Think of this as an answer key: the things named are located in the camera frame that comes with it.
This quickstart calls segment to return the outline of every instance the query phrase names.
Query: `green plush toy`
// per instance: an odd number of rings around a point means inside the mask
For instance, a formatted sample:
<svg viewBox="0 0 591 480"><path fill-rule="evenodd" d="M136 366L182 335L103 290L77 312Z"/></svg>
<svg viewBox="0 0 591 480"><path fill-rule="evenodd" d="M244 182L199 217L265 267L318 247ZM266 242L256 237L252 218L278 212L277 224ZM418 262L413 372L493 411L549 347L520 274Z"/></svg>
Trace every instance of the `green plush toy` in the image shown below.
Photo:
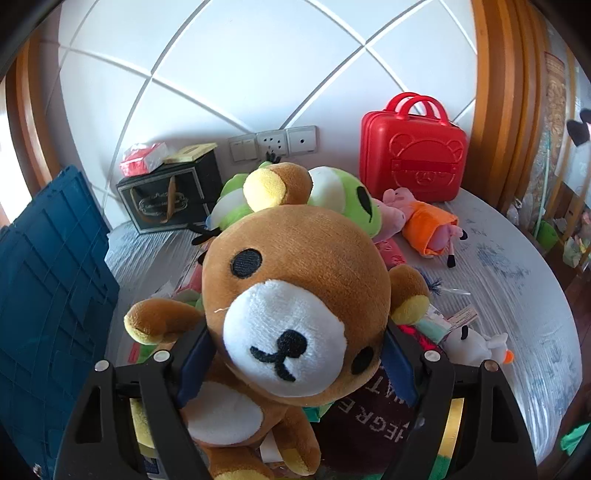
<svg viewBox="0 0 591 480"><path fill-rule="evenodd" d="M357 177L333 167L312 168L310 176L313 182L310 205L342 213L372 238L378 234L382 216Z"/></svg>
<svg viewBox="0 0 591 480"><path fill-rule="evenodd" d="M267 168L276 163L265 161L259 168ZM248 173L238 173L226 182L207 220L207 228L211 235L202 235L196 239L198 243L218 235L233 223L252 213L243 192L248 175ZM310 205L321 206L343 214L359 225L370 237L378 234L382 226L379 208L359 179L333 167L312 168L310 176L313 182L308 201Z"/></svg>

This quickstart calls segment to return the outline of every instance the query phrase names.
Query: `white plush toy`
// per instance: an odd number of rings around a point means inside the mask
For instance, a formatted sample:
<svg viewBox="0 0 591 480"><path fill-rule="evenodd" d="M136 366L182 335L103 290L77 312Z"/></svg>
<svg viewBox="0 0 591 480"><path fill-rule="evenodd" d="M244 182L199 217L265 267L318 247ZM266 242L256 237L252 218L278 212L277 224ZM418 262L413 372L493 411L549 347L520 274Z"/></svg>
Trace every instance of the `white plush toy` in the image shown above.
<svg viewBox="0 0 591 480"><path fill-rule="evenodd" d="M441 346L453 364L479 367L484 360L510 364L515 358L507 348L506 333L489 337L464 325L449 333Z"/></svg>

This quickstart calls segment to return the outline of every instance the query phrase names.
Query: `red toy suitcase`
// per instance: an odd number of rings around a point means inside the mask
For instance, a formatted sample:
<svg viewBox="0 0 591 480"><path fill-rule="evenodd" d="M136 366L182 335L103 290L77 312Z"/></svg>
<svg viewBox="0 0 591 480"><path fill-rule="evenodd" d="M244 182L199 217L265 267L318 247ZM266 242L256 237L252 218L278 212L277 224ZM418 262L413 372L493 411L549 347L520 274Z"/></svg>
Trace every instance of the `red toy suitcase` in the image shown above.
<svg viewBox="0 0 591 480"><path fill-rule="evenodd" d="M408 97L397 112L398 104ZM425 106L425 116L409 113L419 102ZM466 134L428 96L401 93L385 110L370 112L361 122L359 177L377 199L388 189L406 187L422 202L453 200L462 183L466 154Z"/></svg>

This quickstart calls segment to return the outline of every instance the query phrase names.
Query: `blue plastic crate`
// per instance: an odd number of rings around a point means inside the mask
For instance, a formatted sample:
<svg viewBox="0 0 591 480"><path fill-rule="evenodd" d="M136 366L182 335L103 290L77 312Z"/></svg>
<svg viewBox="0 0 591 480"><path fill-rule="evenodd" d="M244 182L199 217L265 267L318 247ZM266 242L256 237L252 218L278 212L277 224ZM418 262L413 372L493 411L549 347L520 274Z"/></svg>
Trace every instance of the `blue plastic crate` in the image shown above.
<svg viewBox="0 0 591 480"><path fill-rule="evenodd" d="M0 230L0 421L44 478L105 353L119 294L105 264L108 232L75 167Z"/></svg>

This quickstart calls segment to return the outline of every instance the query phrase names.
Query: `price tag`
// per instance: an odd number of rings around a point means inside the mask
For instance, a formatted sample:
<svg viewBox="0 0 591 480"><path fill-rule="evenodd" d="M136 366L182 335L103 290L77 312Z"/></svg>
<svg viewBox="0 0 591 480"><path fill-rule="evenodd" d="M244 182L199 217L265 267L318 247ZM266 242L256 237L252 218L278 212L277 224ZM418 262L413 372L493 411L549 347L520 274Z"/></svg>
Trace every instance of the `price tag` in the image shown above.
<svg viewBox="0 0 591 480"><path fill-rule="evenodd" d="M470 325L477 318L478 312L476 309L472 305L468 305L447 321L452 324L452 330L455 330L456 328L462 328L464 325Z"/></svg>

